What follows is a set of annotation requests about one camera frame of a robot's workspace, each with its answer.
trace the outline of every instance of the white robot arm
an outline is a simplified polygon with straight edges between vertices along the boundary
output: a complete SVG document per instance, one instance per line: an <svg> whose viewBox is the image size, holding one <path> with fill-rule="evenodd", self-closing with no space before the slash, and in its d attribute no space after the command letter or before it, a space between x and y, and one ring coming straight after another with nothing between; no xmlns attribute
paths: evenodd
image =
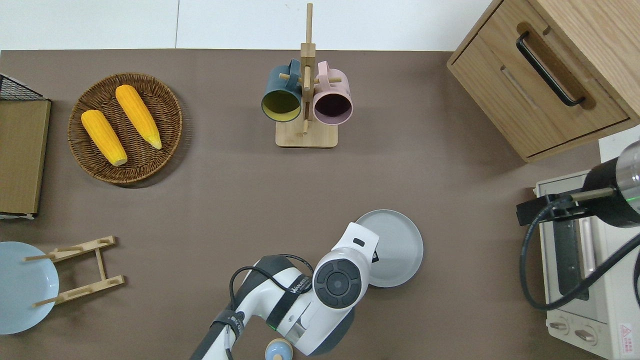
<svg viewBox="0 0 640 360"><path fill-rule="evenodd" d="M312 281L285 256L264 256L254 265L260 271L251 270L235 294L236 308L232 302L216 317L191 359L230 358L230 349L253 315L305 355L330 351L351 326L353 307L367 291L378 240L372 231L350 223L318 262Z"/></svg>

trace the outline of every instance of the corn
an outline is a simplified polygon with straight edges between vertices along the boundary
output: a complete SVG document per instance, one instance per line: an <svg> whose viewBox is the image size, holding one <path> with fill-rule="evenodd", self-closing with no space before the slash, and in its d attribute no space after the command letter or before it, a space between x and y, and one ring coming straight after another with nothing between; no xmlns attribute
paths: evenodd
<svg viewBox="0 0 640 360"><path fill-rule="evenodd" d="M80 119L91 140L113 166L117 167L127 162L127 154L122 144L100 110L87 110Z"/></svg>
<svg viewBox="0 0 640 360"><path fill-rule="evenodd" d="M116 88L116 99L140 136L156 149L162 149L160 133L138 91L131 85Z"/></svg>

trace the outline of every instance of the wicker basket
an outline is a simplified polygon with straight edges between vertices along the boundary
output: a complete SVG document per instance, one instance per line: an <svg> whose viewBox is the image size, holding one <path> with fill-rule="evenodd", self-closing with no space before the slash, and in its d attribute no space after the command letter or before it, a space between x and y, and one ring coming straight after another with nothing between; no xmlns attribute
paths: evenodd
<svg viewBox="0 0 640 360"><path fill-rule="evenodd" d="M116 100L116 87L133 86L153 116L162 149L155 149L142 139ZM98 150L84 129L80 116L86 110L100 110L109 120L127 153L127 163L113 166ZM67 137L71 152L91 176L111 184L131 184L155 174L173 156L182 134L182 110L173 92L158 79L136 73L116 74L104 78L84 92L76 102Z"/></svg>

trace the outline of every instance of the dark green mug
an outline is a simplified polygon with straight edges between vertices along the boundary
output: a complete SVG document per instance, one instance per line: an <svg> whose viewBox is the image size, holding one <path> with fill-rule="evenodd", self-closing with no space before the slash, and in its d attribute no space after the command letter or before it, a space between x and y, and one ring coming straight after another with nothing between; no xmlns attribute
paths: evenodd
<svg viewBox="0 0 640 360"><path fill-rule="evenodd" d="M289 75L289 79L281 79L280 74ZM276 66L269 73L267 88L262 97L262 111L269 119L277 122L294 120L302 109L302 86L300 78L300 61L291 59L289 66Z"/></svg>

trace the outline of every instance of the wooden cabinet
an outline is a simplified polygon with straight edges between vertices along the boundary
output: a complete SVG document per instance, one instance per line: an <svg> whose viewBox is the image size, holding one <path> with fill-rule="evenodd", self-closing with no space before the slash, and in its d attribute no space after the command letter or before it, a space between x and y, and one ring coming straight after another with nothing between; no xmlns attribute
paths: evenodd
<svg viewBox="0 0 640 360"><path fill-rule="evenodd" d="M640 123L640 2L494 0L447 66L538 160Z"/></svg>

